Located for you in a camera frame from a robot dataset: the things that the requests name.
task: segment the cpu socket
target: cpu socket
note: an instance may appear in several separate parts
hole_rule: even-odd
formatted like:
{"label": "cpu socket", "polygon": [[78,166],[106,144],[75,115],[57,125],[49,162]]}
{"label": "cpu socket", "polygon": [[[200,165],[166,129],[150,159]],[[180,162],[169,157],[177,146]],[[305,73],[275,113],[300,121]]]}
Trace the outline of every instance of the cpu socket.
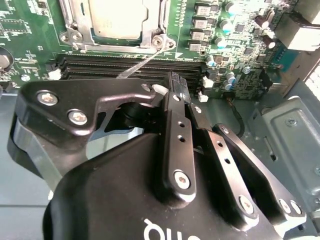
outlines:
{"label": "cpu socket", "polygon": [[76,50],[153,54],[167,37],[170,0],[60,0],[66,31]]}

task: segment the silver screw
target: silver screw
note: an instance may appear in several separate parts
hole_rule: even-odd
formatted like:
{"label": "silver screw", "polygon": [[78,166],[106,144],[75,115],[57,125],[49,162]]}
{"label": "silver screw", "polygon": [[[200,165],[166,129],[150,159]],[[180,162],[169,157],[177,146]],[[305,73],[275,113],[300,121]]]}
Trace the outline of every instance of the silver screw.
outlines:
{"label": "silver screw", "polygon": [[180,97],[178,97],[177,95],[173,95],[172,96],[174,100],[176,100],[177,102],[180,102]]}
{"label": "silver screw", "polygon": [[291,213],[291,209],[290,209],[289,205],[286,203],[286,201],[283,200],[283,199],[280,199],[279,202],[280,202],[283,210],[284,210],[287,214],[290,214],[290,213]]}
{"label": "silver screw", "polygon": [[69,112],[68,114],[69,120],[73,122],[75,125],[84,125],[88,121],[87,116],[78,110],[74,110]]}
{"label": "silver screw", "polygon": [[151,91],[151,89],[148,87],[148,85],[147,84],[141,84],[141,86],[142,86],[142,88],[144,89],[144,90],[146,90],[147,92],[150,92]]}
{"label": "silver screw", "polygon": [[22,74],[21,77],[20,77],[20,79],[21,79],[22,81],[24,81],[24,82],[28,82],[28,81],[31,80],[31,77],[30,77],[29,75],[27,75],[27,74]]}
{"label": "silver screw", "polygon": [[252,203],[243,195],[239,196],[239,202],[247,214],[253,214],[255,209]]}
{"label": "silver screw", "polygon": [[244,67],[244,68],[242,69],[242,72],[243,72],[244,74],[249,74],[249,73],[251,72],[251,68],[250,68],[249,66],[246,66],[246,67]]}
{"label": "silver screw", "polygon": [[293,118],[288,118],[287,120],[285,120],[285,124],[288,126],[288,127],[293,127],[295,125],[297,125],[297,120],[293,119]]}
{"label": "silver screw", "polygon": [[50,92],[40,92],[36,98],[40,103],[47,106],[53,106],[58,103],[58,98]]}
{"label": "silver screw", "polygon": [[69,38],[66,35],[63,35],[61,37],[61,40],[64,41],[64,42],[69,42]]}
{"label": "silver screw", "polygon": [[291,201],[291,206],[293,207],[293,209],[296,211],[297,214],[302,214],[302,211],[300,209],[300,207],[294,202],[294,201]]}
{"label": "silver screw", "polygon": [[195,106],[194,109],[198,112],[198,114],[202,113],[202,110],[200,107]]}
{"label": "silver screw", "polygon": [[188,189],[190,187],[190,180],[186,174],[182,171],[176,171],[174,173],[175,182],[181,189]]}
{"label": "silver screw", "polygon": [[315,172],[315,174],[317,174],[318,176],[320,176],[320,166],[317,166],[317,167],[314,169],[314,172]]}
{"label": "silver screw", "polygon": [[161,47],[163,44],[163,38],[160,37],[160,36],[155,36],[153,39],[152,39],[152,45],[155,46],[155,47]]}
{"label": "silver screw", "polygon": [[225,134],[229,134],[229,130],[225,126],[221,126],[221,130],[224,131]]}

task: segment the chip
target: chip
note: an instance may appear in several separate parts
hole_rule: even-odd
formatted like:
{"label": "chip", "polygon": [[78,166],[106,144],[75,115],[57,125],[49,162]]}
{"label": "chip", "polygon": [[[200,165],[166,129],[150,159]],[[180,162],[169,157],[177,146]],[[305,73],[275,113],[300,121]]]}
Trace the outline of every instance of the chip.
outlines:
{"label": "chip", "polygon": [[226,68],[220,68],[219,69],[219,73],[220,74],[225,74],[227,72],[227,69]]}
{"label": "chip", "polygon": [[209,16],[211,7],[209,6],[197,6],[196,7],[196,14],[198,16]]}
{"label": "chip", "polygon": [[213,87],[214,88],[220,88],[221,87],[221,82],[215,82],[214,84],[213,84]]}
{"label": "chip", "polygon": [[259,28],[255,28],[252,33],[253,34],[260,34],[260,29]]}
{"label": "chip", "polygon": [[201,44],[200,43],[190,43],[189,44],[189,51],[199,52],[200,49],[201,49]]}
{"label": "chip", "polygon": [[204,35],[210,36],[212,34],[211,30],[204,30]]}
{"label": "chip", "polygon": [[198,31],[193,31],[191,34],[191,39],[192,40],[203,40],[205,37],[204,32],[198,32]]}
{"label": "chip", "polygon": [[214,58],[214,61],[215,61],[217,64],[220,64],[223,59],[224,59],[223,56],[216,56],[216,57]]}
{"label": "chip", "polygon": [[217,20],[213,19],[213,18],[209,18],[208,19],[208,24],[215,24],[217,22]]}
{"label": "chip", "polygon": [[196,29],[205,29],[207,27],[208,20],[195,19],[194,27]]}
{"label": "chip", "polygon": [[212,5],[212,6],[211,6],[211,11],[216,12],[216,11],[218,11],[218,10],[219,10],[219,6],[218,6],[218,5]]}
{"label": "chip", "polygon": [[37,2],[38,4],[38,7],[41,8],[41,9],[46,9],[47,8],[47,4],[43,1],[38,1]]}
{"label": "chip", "polygon": [[250,55],[250,54],[253,53],[253,51],[254,51],[253,48],[247,47],[247,48],[244,50],[243,54],[244,54],[244,55]]}
{"label": "chip", "polygon": [[243,32],[244,29],[245,29],[245,25],[243,25],[243,24],[238,24],[238,25],[235,27],[235,31],[236,31],[236,32]]}
{"label": "chip", "polygon": [[265,61],[265,58],[266,58],[266,56],[259,55],[259,56],[256,58],[256,61],[257,61],[257,62],[260,62],[260,63],[263,63],[263,62]]}

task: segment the green circuit board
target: green circuit board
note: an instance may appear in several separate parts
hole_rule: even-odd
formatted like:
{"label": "green circuit board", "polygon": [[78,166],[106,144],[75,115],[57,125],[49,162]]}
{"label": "green circuit board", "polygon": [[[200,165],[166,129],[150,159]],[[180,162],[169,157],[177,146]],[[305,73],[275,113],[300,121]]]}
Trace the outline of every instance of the green circuit board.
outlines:
{"label": "green circuit board", "polygon": [[[205,36],[199,51],[190,51],[191,29],[194,27],[195,5],[203,0],[171,0],[167,34],[176,41],[176,48],[156,57],[160,60],[185,62],[203,62],[213,55],[218,71],[210,97],[220,98],[224,92],[222,82],[227,72],[233,71],[238,84],[232,89],[240,99],[252,99],[261,88],[259,74],[263,68],[270,66],[272,59],[281,47],[278,42],[273,49],[267,49],[262,42],[262,29],[254,22],[257,15],[265,16],[274,11],[270,29],[274,30],[283,13],[289,13],[298,0],[235,0],[241,6],[241,12],[230,16],[225,11],[230,0],[213,0],[210,4],[217,6],[208,18],[213,23],[206,26],[212,33]],[[45,64],[56,59],[59,54],[95,55],[121,58],[144,59],[150,54],[127,52],[80,51],[63,43],[59,35],[66,31],[64,16],[59,0],[0,0],[0,47],[8,50],[14,64],[10,71],[0,73],[2,82],[10,81],[16,88],[25,82],[21,75],[28,75],[30,81],[48,80]],[[220,22],[229,19],[235,28],[225,34]],[[218,49],[215,39],[224,36],[227,47]],[[242,70],[250,67],[249,74]]]}

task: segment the black metal bracket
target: black metal bracket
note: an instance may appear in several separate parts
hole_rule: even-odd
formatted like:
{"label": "black metal bracket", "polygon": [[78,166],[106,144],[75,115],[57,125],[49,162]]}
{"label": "black metal bracket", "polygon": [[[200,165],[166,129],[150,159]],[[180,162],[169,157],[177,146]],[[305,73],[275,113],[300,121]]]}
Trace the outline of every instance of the black metal bracket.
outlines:
{"label": "black metal bracket", "polygon": [[200,147],[213,165],[211,181],[223,186],[221,213],[236,229],[255,228],[263,215],[281,235],[304,223],[306,213],[289,191],[230,129],[218,124],[212,131],[205,111],[181,97],[187,91],[174,79],[165,96],[138,78],[28,83],[17,97],[8,151],[54,190],[88,160],[88,141],[144,128],[159,136],[154,193],[166,206],[182,209],[196,198],[194,148]]}

